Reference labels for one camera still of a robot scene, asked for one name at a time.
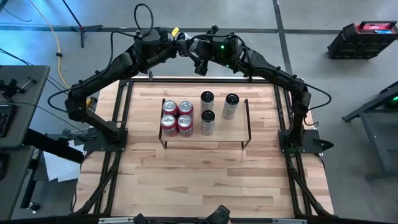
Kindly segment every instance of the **aluminum can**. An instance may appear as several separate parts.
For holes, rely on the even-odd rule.
[[[174,137],[178,134],[176,118],[171,114],[164,115],[160,120],[160,125],[166,135]]]
[[[204,91],[200,95],[200,112],[204,112],[206,110],[213,111],[214,105],[214,94],[210,91]]]
[[[181,115],[188,115],[193,118],[193,105],[189,101],[182,101],[178,106],[178,113]]]
[[[178,130],[183,137],[189,137],[193,134],[193,120],[188,115],[181,115],[178,118]]]
[[[201,114],[201,133],[205,136],[213,134],[216,115],[211,110],[206,110]]]
[[[177,104],[174,101],[167,100],[166,102],[164,102],[163,115],[166,115],[166,114],[171,114],[175,118],[178,117],[178,108],[177,108]]]
[[[238,107],[239,97],[237,94],[230,93],[225,98],[223,118],[232,119],[234,118],[236,108]]]

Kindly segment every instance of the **wooden table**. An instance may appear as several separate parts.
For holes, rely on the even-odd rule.
[[[99,94],[96,112],[105,120],[112,117],[117,89],[118,83],[113,83]],[[240,142],[171,142],[163,149],[158,140],[162,99],[197,100],[205,90],[212,91],[216,100],[228,93],[249,100],[252,141],[244,151]],[[293,217],[285,158],[277,138],[280,127],[273,85],[135,83],[128,117],[129,136],[112,216],[207,217],[223,204],[231,217]],[[75,210],[97,187],[103,157],[104,152],[94,152],[82,165]],[[308,188],[333,213],[321,161],[310,154],[302,157]],[[301,191],[297,192],[304,211]]]

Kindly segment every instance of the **black tripod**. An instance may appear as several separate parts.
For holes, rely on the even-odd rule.
[[[80,43],[81,43],[81,47],[84,48],[85,47],[85,32],[87,32],[89,29],[100,29],[103,26],[102,25],[95,25],[95,26],[86,26],[83,27],[79,20],[77,20],[76,16],[74,15],[74,13],[72,12],[72,10],[69,8],[68,4],[65,2],[65,0],[62,0],[63,3],[66,5],[66,7],[68,8],[70,14],[72,14],[73,18],[75,19],[75,21],[77,22],[77,24],[79,25],[78,27],[70,27],[71,30],[73,31],[80,31]]]

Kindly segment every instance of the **red soda can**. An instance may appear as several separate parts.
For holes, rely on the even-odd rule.
[[[180,115],[188,115],[193,118],[193,105],[189,101],[182,101],[178,106],[178,112]]]
[[[164,133],[170,137],[174,137],[178,134],[177,122],[173,115],[164,115],[160,120],[160,125],[164,130]]]
[[[164,102],[163,114],[171,114],[176,118],[178,116],[177,104],[172,100],[167,100],[166,102]]]
[[[189,137],[193,134],[193,121],[188,115],[181,115],[178,118],[178,130],[183,137]]]

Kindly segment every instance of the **concrete floor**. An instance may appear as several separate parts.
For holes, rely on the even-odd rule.
[[[56,0],[34,1],[47,19],[54,25],[75,26],[65,6]],[[68,0],[81,23],[86,26],[102,24],[105,27],[135,27],[133,10],[136,0]],[[272,0],[146,0],[154,13],[156,26],[208,28],[214,24],[223,28],[278,28]],[[279,0],[280,13],[285,29],[341,29],[350,23],[363,20],[396,20],[396,0]],[[9,0],[6,8],[32,22],[23,23],[0,12],[0,26],[45,25],[43,19],[25,0]],[[145,10],[139,12],[142,26],[149,25]],[[86,47],[80,48],[80,38],[74,32],[57,32],[64,57],[62,72],[69,84],[84,79],[95,70],[101,70],[109,60],[109,33],[89,32],[85,35]],[[239,34],[253,49],[262,53],[274,65],[284,68],[279,34]],[[56,43],[51,32],[0,30],[0,48],[38,65],[50,65],[50,75],[60,81],[57,73]],[[292,70],[306,82],[329,92],[330,105],[313,112],[321,137],[335,143],[325,153],[326,176],[335,213],[340,217],[360,218],[384,222],[398,222],[398,179],[366,182],[364,175],[380,169],[374,150],[359,120],[346,124],[341,117],[370,100],[381,89],[396,80],[398,43],[394,42],[372,60],[329,60],[326,47],[336,35],[287,34],[287,50]],[[132,39],[117,36],[114,40],[115,55],[132,44]],[[17,65],[20,62],[0,55],[0,64]],[[178,58],[155,67],[154,75],[194,75],[193,62]],[[217,65],[209,66],[209,76],[241,76]],[[56,89],[46,85],[39,105],[49,109],[47,98]],[[65,97],[60,95],[55,105],[63,106]],[[323,95],[312,91],[312,106],[323,103]],[[58,111],[51,112],[67,119]],[[42,124],[39,118],[47,119]],[[85,124],[73,123],[79,128]],[[41,133],[59,133],[68,124],[37,110],[31,128]],[[13,218],[44,217],[67,214],[74,183],[43,183],[37,186],[34,200],[42,204],[36,214],[16,209]]]

